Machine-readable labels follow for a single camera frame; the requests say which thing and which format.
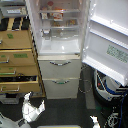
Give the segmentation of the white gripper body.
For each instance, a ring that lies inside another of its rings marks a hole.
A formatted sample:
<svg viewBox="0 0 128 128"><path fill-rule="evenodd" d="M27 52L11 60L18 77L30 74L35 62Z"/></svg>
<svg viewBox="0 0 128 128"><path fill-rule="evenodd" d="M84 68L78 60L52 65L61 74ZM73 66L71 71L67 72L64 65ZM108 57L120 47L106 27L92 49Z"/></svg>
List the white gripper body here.
<svg viewBox="0 0 128 128"><path fill-rule="evenodd" d="M34 107L29 103L24 104L22 107L23 118L27 122L35 121L38 118L38 116L41 114L41 112L42 112L41 107Z"/></svg>

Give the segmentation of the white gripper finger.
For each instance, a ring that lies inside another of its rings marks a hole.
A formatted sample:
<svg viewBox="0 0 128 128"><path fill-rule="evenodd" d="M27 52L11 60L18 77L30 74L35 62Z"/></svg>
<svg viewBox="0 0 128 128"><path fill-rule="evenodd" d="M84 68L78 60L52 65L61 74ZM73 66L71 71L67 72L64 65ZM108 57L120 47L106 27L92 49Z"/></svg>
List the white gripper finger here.
<svg viewBox="0 0 128 128"><path fill-rule="evenodd" d="M23 105L31 105L31 103L29 101L31 96L32 96L32 92L29 92L29 93L25 94Z"/></svg>
<svg viewBox="0 0 128 128"><path fill-rule="evenodd" d="M43 111L45 111L45 103L44 100L41 102L39 108L37 109L38 114L42 113Z"/></svg>

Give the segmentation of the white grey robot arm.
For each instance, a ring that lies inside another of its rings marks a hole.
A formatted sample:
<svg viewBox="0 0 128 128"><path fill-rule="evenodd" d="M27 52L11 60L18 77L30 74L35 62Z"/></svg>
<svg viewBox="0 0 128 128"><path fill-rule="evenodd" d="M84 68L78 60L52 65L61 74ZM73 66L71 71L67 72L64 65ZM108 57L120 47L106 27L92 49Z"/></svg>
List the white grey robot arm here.
<svg viewBox="0 0 128 128"><path fill-rule="evenodd" d="M39 115L45 110L45 103L41 102L39 107L34 107L30 103L32 93L29 92L24 96L22 106L22 118L18 121L13 121L5 117L0 112L0 128L31 128L30 123L34 122Z"/></svg>

